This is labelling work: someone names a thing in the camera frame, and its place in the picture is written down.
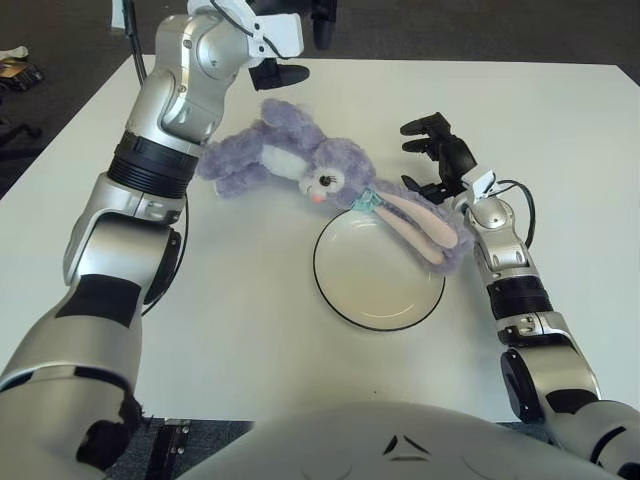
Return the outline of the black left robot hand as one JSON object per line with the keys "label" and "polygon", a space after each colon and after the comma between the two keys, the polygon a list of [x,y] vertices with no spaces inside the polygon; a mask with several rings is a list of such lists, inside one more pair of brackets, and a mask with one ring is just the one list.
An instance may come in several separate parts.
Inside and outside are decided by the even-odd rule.
{"label": "black left robot hand", "polygon": [[[337,23],[337,0],[249,1],[258,15],[296,13],[312,25],[313,44],[316,50],[325,51],[331,46]],[[301,65],[281,65],[276,59],[266,59],[250,68],[249,73],[257,91],[271,90],[303,82],[309,77],[309,69]]]}

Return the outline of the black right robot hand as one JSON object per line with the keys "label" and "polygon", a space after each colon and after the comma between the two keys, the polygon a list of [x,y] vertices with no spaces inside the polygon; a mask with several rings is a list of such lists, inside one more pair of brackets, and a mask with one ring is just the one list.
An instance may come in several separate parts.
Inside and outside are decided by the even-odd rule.
{"label": "black right robot hand", "polygon": [[426,154],[438,164],[439,183],[420,186],[408,175],[401,179],[405,187],[436,205],[465,190],[462,177],[477,163],[467,144],[451,132],[451,125],[439,112],[410,121],[400,127],[404,136],[419,136],[402,144],[402,150],[409,153]]}

